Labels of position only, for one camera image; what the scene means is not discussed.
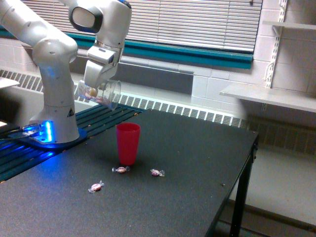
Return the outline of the white gripper finger with beige pad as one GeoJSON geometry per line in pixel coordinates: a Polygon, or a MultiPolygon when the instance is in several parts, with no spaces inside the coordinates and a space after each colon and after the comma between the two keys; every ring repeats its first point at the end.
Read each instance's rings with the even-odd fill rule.
{"type": "Polygon", "coordinates": [[[95,89],[95,88],[90,88],[89,95],[90,95],[91,97],[96,97],[96,96],[97,96],[97,89],[95,89]]]}

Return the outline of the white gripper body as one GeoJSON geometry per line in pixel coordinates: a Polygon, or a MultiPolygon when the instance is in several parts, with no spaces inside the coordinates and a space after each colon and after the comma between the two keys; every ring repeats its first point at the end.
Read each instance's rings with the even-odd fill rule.
{"type": "Polygon", "coordinates": [[[122,48],[92,46],[87,51],[88,61],[83,77],[85,85],[98,87],[114,77],[117,73],[121,55],[122,48]]]}

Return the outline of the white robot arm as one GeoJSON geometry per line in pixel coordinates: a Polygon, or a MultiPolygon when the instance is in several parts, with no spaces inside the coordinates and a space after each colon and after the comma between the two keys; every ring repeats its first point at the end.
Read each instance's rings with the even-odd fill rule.
{"type": "MultiPolygon", "coordinates": [[[[72,26],[96,36],[88,50],[83,85],[104,87],[116,74],[132,7],[125,0],[65,0],[72,26]]],[[[38,143],[63,144],[79,138],[75,117],[74,83],[70,63],[77,56],[74,39],[45,21],[19,0],[0,3],[0,23],[21,42],[32,47],[38,66],[44,106],[23,133],[38,143]]]]}

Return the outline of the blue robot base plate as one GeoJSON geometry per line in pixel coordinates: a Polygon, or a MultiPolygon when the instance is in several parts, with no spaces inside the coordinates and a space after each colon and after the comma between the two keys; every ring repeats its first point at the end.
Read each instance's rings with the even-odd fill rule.
{"type": "Polygon", "coordinates": [[[74,147],[87,139],[87,132],[78,128],[79,138],[67,143],[53,143],[41,135],[38,131],[16,132],[8,135],[9,138],[28,146],[42,150],[65,150],[74,147]]]}

